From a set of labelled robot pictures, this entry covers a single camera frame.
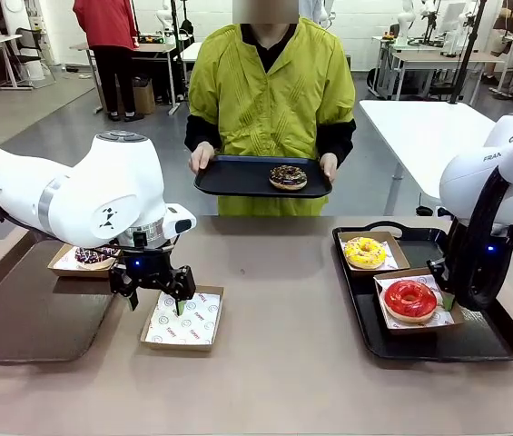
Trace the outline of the person's left hand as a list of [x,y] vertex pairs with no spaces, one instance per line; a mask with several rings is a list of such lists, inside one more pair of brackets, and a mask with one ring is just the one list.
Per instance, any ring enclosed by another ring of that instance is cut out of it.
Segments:
[[334,183],[336,179],[338,163],[338,158],[333,153],[325,153],[320,158],[321,170],[330,183]]

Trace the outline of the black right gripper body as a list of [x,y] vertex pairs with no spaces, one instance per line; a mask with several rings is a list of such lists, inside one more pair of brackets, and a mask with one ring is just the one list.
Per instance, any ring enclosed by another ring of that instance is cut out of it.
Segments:
[[451,263],[448,256],[428,260],[427,266],[434,277],[439,289],[445,293],[454,293],[454,278],[451,271]]

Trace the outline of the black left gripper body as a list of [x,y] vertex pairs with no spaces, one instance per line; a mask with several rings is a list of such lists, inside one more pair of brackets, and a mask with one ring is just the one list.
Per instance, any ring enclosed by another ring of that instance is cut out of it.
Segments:
[[171,254],[123,251],[123,282],[135,287],[173,287]]

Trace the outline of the person's right hand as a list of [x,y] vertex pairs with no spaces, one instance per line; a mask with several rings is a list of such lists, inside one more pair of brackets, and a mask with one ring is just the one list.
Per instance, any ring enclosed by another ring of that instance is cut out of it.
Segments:
[[214,156],[215,150],[213,146],[207,141],[202,141],[191,153],[189,161],[191,171],[194,174],[198,174],[201,170],[205,170]]

